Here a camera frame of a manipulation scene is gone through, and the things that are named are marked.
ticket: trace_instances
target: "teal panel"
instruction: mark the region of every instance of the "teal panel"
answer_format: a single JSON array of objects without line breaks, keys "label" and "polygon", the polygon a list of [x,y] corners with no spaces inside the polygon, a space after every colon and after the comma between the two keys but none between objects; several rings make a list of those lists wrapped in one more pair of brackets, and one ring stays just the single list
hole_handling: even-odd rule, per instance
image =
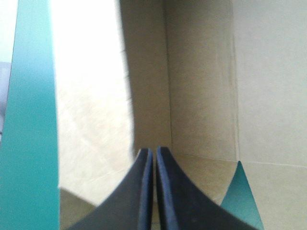
[{"label": "teal panel", "polygon": [[57,230],[59,190],[47,0],[19,0],[0,149],[0,230]]},{"label": "teal panel", "polygon": [[251,226],[259,230],[264,229],[254,196],[240,161],[221,206]]}]

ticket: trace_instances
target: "black rubber piece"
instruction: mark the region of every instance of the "black rubber piece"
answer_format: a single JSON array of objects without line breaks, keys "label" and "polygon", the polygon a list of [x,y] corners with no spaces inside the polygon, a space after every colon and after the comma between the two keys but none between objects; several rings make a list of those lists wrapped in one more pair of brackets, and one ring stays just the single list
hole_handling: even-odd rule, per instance
[{"label": "black rubber piece", "polygon": [[156,164],[161,230],[256,230],[203,194],[168,148],[158,148]]},{"label": "black rubber piece", "polygon": [[153,155],[142,149],[116,190],[68,230],[150,230],[152,203]]}]

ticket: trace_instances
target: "beige surface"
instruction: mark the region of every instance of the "beige surface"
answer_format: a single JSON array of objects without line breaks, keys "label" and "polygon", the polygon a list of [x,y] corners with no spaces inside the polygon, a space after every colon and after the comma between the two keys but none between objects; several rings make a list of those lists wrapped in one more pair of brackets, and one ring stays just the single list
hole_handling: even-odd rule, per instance
[{"label": "beige surface", "polygon": [[235,160],[231,2],[165,2],[173,151]]},{"label": "beige surface", "polygon": [[165,22],[162,0],[122,0],[133,101],[134,147],[171,146]]},{"label": "beige surface", "polygon": [[122,180],[133,159],[119,6],[116,1],[53,0],[51,9],[59,185],[98,205]]},{"label": "beige surface", "polygon": [[175,155],[191,181],[215,203],[221,204],[235,174],[237,162]]},{"label": "beige surface", "polygon": [[160,229],[159,208],[158,203],[153,203],[152,230]]},{"label": "beige surface", "polygon": [[307,229],[307,168],[243,162],[265,230]]},{"label": "beige surface", "polygon": [[307,166],[307,1],[233,2],[241,158]]}]

